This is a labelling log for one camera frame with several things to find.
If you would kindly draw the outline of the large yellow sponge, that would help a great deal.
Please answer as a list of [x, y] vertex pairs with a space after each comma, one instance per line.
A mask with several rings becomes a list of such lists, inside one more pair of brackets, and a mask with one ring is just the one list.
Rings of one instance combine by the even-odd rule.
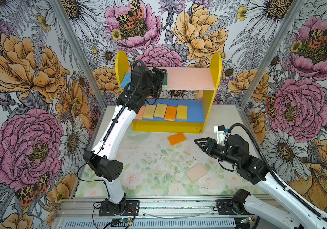
[[164, 118], [167, 110], [167, 105], [166, 104], [158, 104], [156, 106], [155, 112], [154, 112], [154, 117], [157, 118]]

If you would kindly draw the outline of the blue sponge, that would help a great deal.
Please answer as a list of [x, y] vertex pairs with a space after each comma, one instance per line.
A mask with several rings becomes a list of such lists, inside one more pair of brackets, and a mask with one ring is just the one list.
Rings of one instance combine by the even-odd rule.
[[130, 72], [126, 73], [122, 82], [121, 82], [121, 88], [124, 89], [125, 86], [132, 81], [132, 74]]

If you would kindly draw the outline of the small yellow sponge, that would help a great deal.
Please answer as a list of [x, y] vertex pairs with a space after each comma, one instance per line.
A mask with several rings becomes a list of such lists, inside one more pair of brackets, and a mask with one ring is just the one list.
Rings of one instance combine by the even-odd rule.
[[188, 118], [188, 106], [178, 105], [176, 119], [177, 120], [187, 120]]

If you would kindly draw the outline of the yellow sponge with green back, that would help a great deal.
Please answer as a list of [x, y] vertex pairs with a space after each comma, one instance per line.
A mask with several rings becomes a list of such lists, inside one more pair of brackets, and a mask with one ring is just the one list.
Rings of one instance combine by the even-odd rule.
[[155, 110], [156, 110], [156, 105], [146, 105], [145, 110], [142, 115], [142, 118], [143, 119], [153, 119]]

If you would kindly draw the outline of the orange sponge front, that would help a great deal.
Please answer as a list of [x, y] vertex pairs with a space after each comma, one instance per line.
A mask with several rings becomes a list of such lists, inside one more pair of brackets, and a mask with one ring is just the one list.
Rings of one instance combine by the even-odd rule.
[[166, 121], [175, 121], [177, 113], [177, 107], [175, 106], [168, 106], [165, 112], [164, 120]]

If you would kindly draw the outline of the pink orange sponge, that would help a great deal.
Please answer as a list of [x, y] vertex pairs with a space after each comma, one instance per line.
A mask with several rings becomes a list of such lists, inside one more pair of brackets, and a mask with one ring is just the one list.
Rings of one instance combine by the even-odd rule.
[[138, 114], [135, 116], [135, 120], [142, 120], [143, 119], [143, 114], [145, 111], [145, 107], [142, 106], [138, 112]]

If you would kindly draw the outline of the green scouring pad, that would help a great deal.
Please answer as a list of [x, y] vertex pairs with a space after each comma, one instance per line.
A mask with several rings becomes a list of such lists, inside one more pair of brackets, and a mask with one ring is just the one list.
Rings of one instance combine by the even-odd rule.
[[162, 88], [166, 88], [167, 85], [168, 85], [168, 74], [166, 73], [165, 76], [164, 76]]

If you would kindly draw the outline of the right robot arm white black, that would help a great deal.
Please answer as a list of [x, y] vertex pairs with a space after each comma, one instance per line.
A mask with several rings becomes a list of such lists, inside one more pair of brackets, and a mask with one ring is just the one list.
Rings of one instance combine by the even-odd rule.
[[238, 134], [229, 136], [222, 145], [210, 137], [194, 142], [208, 156], [233, 165], [237, 174], [284, 208], [280, 210], [241, 189], [232, 198], [238, 211], [256, 215], [281, 229], [327, 229], [327, 212], [305, 200], [267, 168], [265, 161], [251, 155], [249, 144]]

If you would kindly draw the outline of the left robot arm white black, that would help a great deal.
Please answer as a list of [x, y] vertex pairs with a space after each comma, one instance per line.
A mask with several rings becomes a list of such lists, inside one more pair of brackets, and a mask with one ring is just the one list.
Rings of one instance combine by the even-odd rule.
[[116, 160], [117, 150], [129, 125], [148, 97], [159, 98], [163, 84], [167, 79], [167, 70], [154, 67], [136, 66], [131, 72], [131, 81], [119, 95], [113, 117], [103, 137], [91, 151], [85, 151], [83, 158], [104, 182], [107, 197], [101, 205], [106, 215], [122, 215], [128, 209], [126, 193], [122, 190], [119, 176], [123, 163]]

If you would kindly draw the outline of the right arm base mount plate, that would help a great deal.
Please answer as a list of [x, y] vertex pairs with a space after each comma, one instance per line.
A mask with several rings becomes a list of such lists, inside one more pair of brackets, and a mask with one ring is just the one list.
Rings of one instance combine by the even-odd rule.
[[228, 216], [245, 216], [252, 214], [245, 210], [244, 204], [233, 201], [231, 199], [217, 199], [213, 207], [213, 211], [218, 212], [219, 215]]

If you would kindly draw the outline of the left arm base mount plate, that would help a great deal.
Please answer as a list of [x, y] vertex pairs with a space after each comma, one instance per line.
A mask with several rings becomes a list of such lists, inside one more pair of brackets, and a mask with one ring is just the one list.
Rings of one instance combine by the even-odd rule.
[[99, 208], [100, 217], [138, 216], [140, 208], [139, 200], [125, 200], [119, 204], [110, 201], [104, 202]]

